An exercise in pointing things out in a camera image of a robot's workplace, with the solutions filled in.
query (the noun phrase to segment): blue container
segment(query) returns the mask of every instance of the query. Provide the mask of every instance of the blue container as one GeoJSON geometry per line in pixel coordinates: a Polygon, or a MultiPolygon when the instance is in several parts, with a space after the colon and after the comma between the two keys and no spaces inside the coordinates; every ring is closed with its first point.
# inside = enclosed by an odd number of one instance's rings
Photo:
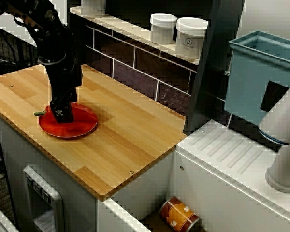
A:
{"type": "Polygon", "coordinates": [[[290,40],[261,31],[231,40],[233,49],[225,110],[255,125],[269,81],[290,87],[290,40]]]}

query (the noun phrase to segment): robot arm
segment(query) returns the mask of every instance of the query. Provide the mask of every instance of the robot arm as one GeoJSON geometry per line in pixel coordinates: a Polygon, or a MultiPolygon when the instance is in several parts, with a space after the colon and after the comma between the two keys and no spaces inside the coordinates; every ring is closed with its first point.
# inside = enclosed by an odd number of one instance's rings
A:
{"type": "Polygon", "coordinates": [[[26,27],[36,42],[38,62],[45,66],[51,84],[50,107],[56,121],[73,122],[71,102],[77,101],[76,87],[82,84],[83,76],[72,50],[70,30],[61,23],[49,0],[0,0],[0,15],[4,12],[26,27]]]}

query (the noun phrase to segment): white jar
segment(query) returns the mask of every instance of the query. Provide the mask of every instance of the white jar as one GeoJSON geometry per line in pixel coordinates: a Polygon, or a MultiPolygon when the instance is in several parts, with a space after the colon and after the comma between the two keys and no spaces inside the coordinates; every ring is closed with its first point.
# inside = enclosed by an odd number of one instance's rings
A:
{"type": "Polygon", "coordinates": [[[151,37],[156,44],[170,44],[173,41],[177,18],[171,14],[155,13],[150,17],[151,37]]]}
{"type": "Polygon", "coordinates": [[[81,0],[82,15],[89,18],[105,16],[106,0],[81,0]]]}
{"type": "Polygon", "coordinates": [[[180,18],[177,21],[175,53],[189,59],[199,59],[208,21],[200,18],[180,18]]]}

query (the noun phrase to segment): wooden countertop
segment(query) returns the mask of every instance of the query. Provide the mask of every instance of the wooden countertop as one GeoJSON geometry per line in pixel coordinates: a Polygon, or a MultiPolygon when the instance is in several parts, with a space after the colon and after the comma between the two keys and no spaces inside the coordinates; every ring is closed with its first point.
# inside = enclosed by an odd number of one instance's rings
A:
{"type": "Polygon", "coordinates": [[[42,65],[0,76],[0,116],[104,201],[186,137],[185,117],[87,65],[82,69],[78,103],[91,108],[99,119],[90,135],[63,140],[42,131],[33,115],[50,100],[42,65]]]}

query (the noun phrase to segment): red plate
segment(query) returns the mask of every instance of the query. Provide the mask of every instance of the red plate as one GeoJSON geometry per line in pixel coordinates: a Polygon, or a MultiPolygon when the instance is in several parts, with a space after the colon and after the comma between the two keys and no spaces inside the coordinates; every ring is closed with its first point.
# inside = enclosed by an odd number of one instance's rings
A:
{"type": "Polygon", "coordinates": [[[39,117],[43,131],[59,138],[76,138],[92,131],[97,123],[96,114],[88,107],[71,103],[74,121],[72,123],[57,123],[48,105],[46,114],[39,117]]]}

